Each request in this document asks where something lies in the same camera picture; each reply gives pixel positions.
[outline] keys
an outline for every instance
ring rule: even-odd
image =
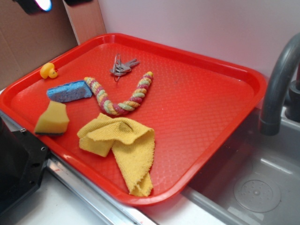
[[[121,56],[120,54],[117,54],[116,57],[115,57],[115,61],[114,61],[114,65],[113,65],[113,68],[110,69],[109,71],[114,74],[115,76],[118,77],[118,79],[116,80],[115,78],[115,81],[117,82],[120,78],[120,76],[123,76],[125,75],[126,73],[130,72],[132,67],[138,65],[140,62],[137,60],[137,59],[133,59],[133,60],[130,60],[126,63],[122,63],[121,62]]]

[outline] gray faucet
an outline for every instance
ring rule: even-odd
[[[300,33],[286,44],[273,69],[259,117],[258,127],[264,135],[276,135],[280,129],[281,112],[300,122]],[[296,71],[296,80],[291,82]]]

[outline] sink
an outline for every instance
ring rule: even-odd
[[[282,118],[279,134],[264,136],[258,117],[253,110],[188,186],[230,224],[300,224],[300,124]]]

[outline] braided rope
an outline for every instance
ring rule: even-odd
[[[98,104],[102,111],[115,116],[126,115],[127,113],[140,106],[143,98],[146,96],[147,90],[149,89],[152,80],[153,73],[145,73],[137,84],[137,87],[130,99],[128,101],[124,101],[123,103],[114,104],[108,99],[108,95],[101,84],[99,84],[94,78],[84,78],[84,81],[96,96]]]

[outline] yellow rubber duck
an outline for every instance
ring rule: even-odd
[[[46,79],[47,77],[55,78],[58,76],[55,65],[51,62],[44,64],[39,72],[42,78]]]

